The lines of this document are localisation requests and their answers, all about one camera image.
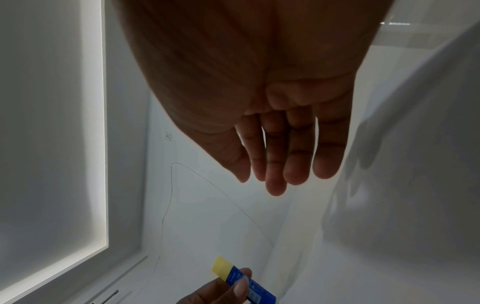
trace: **hand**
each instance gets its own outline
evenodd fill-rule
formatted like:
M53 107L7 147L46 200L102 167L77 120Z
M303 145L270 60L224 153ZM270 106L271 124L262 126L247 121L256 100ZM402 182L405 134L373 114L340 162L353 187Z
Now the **hand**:
M241 271L252 277L252 271L243 268ZM249 281L245 278L238 280L232 287L221 278L217 278L204 285L194 293L187 295L177 304L242 304L247 300Z
M305 182L312 158L317 177L338 171L355 76L391 2L116 0L173 122L241 182L252 167L272 195Z

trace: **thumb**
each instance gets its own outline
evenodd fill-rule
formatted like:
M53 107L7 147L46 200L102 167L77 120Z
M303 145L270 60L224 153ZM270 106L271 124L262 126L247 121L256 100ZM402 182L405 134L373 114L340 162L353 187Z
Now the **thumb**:
M213 134L185 133L240 182L250 178L250 158L235 128Z
M230 289L211 304L242 304L249 292L249 279L244 275Z

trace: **yellow cap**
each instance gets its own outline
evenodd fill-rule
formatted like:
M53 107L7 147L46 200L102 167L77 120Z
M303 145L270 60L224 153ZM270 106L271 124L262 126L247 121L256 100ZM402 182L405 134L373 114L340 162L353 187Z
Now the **yellow cap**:
M232 263L219 256L215 259L215 262L213 262L211 270L218 275L219 278L226 281L233 266Z

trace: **glue stick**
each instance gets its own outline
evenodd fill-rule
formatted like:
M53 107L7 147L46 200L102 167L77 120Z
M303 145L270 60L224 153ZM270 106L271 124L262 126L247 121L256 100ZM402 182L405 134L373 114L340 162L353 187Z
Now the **glue stick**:
M221 256L216 258L211 270L229 286L232 286L244 276L240 269ZM248 296L246 298L253 304L275 304L277 301L277 298L273 294L266 291L251 278L248 279L248 288Z

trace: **blue label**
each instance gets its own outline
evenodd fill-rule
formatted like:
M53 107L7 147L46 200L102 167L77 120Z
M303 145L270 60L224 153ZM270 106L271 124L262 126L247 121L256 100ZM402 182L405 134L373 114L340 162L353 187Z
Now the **blue label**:
M236 281L241 279L244 274L238 269L237 267L233 266L226 278L226 283L230 286L235 284ZM246 297L247 300L252 302L253 304L275 304L277 298L271 294L270 292L266 291L260 284L255 282L252 279L248 279L248 296Z

